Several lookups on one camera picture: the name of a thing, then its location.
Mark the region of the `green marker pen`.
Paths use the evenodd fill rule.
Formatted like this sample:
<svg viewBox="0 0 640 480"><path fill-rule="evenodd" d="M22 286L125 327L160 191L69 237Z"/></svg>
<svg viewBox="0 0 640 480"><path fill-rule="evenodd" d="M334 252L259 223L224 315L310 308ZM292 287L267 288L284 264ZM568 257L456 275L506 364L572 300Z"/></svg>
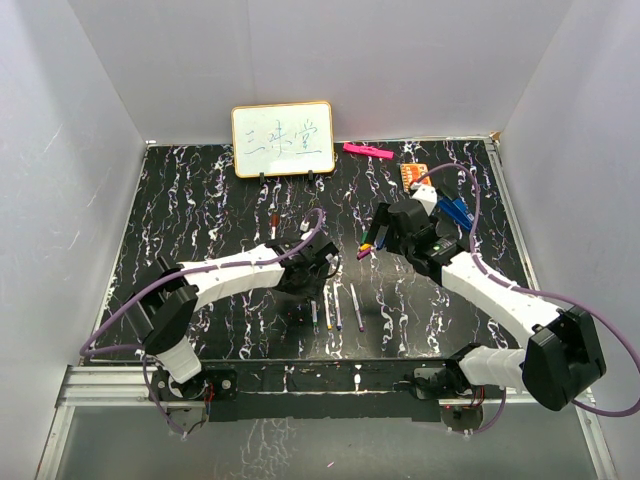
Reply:
<svg viewBox="0 0 640 480"><path fill-rule="evenodd" d="M315 300L311 300L310 305L311 305L311 314L312 314L312 325L314 329L317 329L319 325L318 304Z"/></svg>

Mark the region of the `red marker pen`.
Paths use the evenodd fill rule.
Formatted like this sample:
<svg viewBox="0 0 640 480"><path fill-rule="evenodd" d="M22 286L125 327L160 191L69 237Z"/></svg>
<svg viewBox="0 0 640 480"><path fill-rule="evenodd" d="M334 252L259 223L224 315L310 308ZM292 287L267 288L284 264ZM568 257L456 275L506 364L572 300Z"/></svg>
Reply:
<svg viewBox="0 0 640 480"><path fill-rule="evenodd" d="M275 239L280 217L278 214L272 214L270 218L270 238Z"/></svg>

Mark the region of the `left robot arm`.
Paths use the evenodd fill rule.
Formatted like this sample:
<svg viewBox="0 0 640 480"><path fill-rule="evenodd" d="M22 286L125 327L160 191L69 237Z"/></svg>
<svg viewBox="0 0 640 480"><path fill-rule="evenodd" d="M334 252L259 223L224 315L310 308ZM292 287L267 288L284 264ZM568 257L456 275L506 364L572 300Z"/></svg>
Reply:
<svg viewBox="0 0 640 480"><path fill-rule="evenodd" d="M194 313L221 299L255 289L273 289L305 300L317 299L339 260L337 246L323 233L276 238L239 254L201 262L158 258L137 284L124 312L144 352L169 373L182 397L194 399L207 376L187 338Z"/></svg>

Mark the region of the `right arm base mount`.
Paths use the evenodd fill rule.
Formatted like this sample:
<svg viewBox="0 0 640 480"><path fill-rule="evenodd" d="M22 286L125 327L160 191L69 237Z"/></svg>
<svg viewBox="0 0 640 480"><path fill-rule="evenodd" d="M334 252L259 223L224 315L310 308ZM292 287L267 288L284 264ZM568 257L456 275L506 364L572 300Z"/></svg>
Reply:
<svg viewBox="0 0 640 480"><path fill-rule="evenodd" d="M394 383L397 392L406 391L418 400L462 400L464 408L481 407L486 400L486 387L473 386L459 370L446 365L420 366Z"/></svg>

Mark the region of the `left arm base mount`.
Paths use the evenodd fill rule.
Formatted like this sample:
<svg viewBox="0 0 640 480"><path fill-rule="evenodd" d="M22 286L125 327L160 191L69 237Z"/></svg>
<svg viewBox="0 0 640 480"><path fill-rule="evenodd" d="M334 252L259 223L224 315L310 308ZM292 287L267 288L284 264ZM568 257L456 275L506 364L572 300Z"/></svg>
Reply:
<svg viewBox="0 0 640 480"><path fill-rule="evenodd" d="M199 402L211 416L214 402L234 403L238 393L238 375L235 370L203 367L193 378L179 383L166 370L159 367L151 375L151 387L160 401Z"/></svg>

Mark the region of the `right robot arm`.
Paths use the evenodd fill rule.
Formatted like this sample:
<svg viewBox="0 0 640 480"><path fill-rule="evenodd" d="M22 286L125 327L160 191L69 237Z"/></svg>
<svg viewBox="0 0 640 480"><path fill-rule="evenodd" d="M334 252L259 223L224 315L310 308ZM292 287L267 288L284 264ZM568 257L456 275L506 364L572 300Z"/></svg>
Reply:
<svg viewBox="0 0 640 480"><path fill-rule="evenodd" d="M517 341L515 349L470 345L456 353L445 374L453 394L466 397L485 385L514 388L559 411L604 376L606 363L591 314L519 292L496 271L479 268L458 240L438 234L436 224L419 200L381 203L365 240L374 241L384 229L385 250L475 305Z"/></svg>

